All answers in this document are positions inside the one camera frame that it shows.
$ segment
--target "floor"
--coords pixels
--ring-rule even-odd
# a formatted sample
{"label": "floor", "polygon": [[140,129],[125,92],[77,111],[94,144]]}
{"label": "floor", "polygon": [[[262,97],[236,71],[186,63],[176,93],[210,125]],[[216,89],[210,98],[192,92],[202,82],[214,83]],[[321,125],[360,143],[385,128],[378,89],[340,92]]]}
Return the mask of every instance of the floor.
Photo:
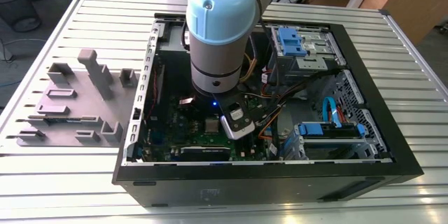
{"label": "floor", "polygon": [[[34,2],[34,8],[42,19],[41,27],[29,33],[14,33],[0,20],[0,38],[4,42],[22,39],[46,39],[58,22],[60,17],[72,0],[41,0]],[[17,88],[17,84],[2,87],[4,84],[20,81],[33,63],[44,43],[40,41],[22,41],[8,46],[8,50],[16,56],[12,64],[0,61],[0,112]],[[448,35],[440,35],[433,30],[417,49],[425,57],[440,79],[448,86]]]}

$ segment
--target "ur robot arm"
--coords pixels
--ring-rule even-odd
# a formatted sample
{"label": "ur robot arm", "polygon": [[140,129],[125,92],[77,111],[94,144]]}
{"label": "ur robot arm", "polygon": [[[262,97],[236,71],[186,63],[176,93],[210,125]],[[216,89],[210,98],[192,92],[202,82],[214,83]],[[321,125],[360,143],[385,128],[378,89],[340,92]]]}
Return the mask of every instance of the ur robot arm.
{"label": "ur robot arm", "polygon": [[245,45],[272,0],[188,0],[190,72],[194,88],[218,102],[228,138],[254,130],[246,107],[234,90]]}

